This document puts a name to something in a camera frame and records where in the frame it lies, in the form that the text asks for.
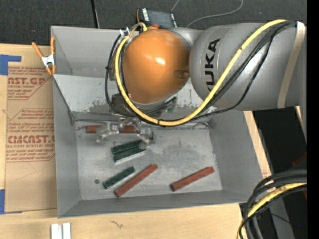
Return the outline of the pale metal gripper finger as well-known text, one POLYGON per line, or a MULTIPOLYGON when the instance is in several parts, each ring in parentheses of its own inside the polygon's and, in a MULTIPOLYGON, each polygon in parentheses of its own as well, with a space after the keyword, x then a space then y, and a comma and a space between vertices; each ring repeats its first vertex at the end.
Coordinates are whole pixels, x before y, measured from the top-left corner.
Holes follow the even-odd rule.
POLYGON ((147 149, 156 142, 156 136, 154 134, 154 131, 152 128, 149 127, 142 128, 138 133, 138 138, 141 141, 139 143, 140 149, 147 149))
POLYGON ((119 125, 114 122, 106 122, 96 129, 96 142, 106 141, 110 136, 119 134, 119 125))

